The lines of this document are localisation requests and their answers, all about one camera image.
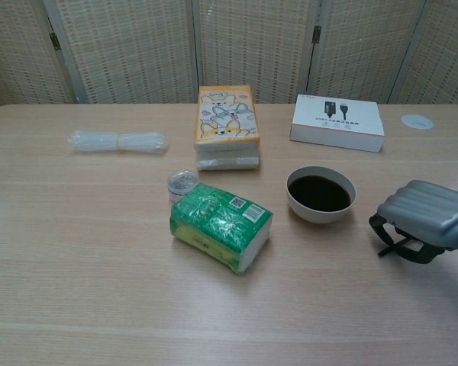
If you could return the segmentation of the woven folding screen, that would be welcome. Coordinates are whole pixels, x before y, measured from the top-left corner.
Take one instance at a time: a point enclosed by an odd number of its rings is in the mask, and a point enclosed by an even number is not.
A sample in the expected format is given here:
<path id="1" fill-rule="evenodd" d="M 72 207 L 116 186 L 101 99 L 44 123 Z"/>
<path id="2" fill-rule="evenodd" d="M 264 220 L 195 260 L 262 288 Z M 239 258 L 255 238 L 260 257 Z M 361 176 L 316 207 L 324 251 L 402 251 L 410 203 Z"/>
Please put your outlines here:
<path id="1" fill-rule="evenodd" d="M 0 106 L 192 103 L 204 85 L 458 104 L 458 0 L 0 0 Z"/>

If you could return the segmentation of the green tissue pack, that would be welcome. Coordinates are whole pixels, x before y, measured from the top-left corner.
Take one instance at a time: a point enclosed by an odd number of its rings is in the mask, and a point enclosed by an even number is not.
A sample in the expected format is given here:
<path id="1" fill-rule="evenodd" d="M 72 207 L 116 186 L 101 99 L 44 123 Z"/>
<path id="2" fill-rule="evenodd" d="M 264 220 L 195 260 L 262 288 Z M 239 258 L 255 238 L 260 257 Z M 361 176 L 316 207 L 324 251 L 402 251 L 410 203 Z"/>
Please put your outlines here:
<path id="1" fill-rule="evenodd" d="M 202 183 L 174 204 L 172 235 L 244 273 L 269 238 L 270 210 L 228 191 Z"/>

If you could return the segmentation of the small clear lidded jar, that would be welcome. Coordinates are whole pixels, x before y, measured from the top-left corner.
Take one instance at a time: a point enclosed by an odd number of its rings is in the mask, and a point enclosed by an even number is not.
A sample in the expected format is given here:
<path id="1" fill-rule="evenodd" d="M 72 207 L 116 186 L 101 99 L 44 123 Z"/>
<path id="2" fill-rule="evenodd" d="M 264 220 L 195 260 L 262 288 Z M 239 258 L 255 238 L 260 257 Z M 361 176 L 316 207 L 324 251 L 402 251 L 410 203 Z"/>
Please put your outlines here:
<path id="1" fill-rule="evenodd" d="M 172 204 L 179 202 L 199 183 L 198 174 L 190 170 L 173 173 L 167 179 L 169 200 Z"/>

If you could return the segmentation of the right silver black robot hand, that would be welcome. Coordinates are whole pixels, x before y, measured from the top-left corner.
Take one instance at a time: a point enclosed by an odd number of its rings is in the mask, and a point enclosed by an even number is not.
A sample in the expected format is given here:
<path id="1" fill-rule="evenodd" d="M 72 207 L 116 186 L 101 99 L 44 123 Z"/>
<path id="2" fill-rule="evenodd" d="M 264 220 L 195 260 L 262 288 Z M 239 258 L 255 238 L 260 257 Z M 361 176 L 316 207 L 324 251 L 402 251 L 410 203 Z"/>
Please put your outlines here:
<path id="1" fill-rule="evenodd" d="M 369 225 L 387 247 L 409 238 L 394 253 L 428 264 L 446 251 L 458 250 L 458 191 L 412 180 L 379 205 Z"/>

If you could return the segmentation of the orange corgi print tissue pack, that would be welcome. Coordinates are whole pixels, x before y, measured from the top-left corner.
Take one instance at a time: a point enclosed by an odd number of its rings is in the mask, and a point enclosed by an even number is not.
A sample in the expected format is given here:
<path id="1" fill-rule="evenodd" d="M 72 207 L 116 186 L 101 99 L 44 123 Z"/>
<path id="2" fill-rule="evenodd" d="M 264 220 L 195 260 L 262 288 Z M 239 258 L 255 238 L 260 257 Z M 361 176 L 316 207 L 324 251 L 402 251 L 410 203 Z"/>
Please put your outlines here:
<path id="1" fill-rule="evenodd" d="M 199 170 L 257 169 L 260 134 L 249 85 L 201 86 L 195 122 Z"/>

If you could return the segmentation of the round white table grommet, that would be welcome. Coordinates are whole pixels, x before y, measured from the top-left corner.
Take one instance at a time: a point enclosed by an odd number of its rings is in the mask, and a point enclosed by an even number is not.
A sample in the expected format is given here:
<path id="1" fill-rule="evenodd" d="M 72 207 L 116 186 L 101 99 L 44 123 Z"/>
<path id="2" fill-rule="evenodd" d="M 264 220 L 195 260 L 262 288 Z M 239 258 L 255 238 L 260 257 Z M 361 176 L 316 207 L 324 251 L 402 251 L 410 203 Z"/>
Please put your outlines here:
<path id="1" fill-rule="evenodd" d="M 420 114 L 405 114 L 401 116 L 401 122 L 412 129 L 430 130 L 434 127 L 434 122 Z"/>

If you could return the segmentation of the white bowl of dark liquid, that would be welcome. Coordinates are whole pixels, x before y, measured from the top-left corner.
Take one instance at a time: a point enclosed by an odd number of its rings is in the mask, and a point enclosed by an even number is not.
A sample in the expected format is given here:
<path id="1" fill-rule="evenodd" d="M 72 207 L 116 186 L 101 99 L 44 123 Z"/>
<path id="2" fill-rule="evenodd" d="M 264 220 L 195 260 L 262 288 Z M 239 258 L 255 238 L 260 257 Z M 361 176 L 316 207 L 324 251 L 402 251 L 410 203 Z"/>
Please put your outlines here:
<path id="1" fill-rule="evenodd" d="M 342 173 L 322 167 L 305 166 L 293 171 L 286 181 L 292 211 L 310 223 L 333 223 L 351 211 L 357 192 Z"/>

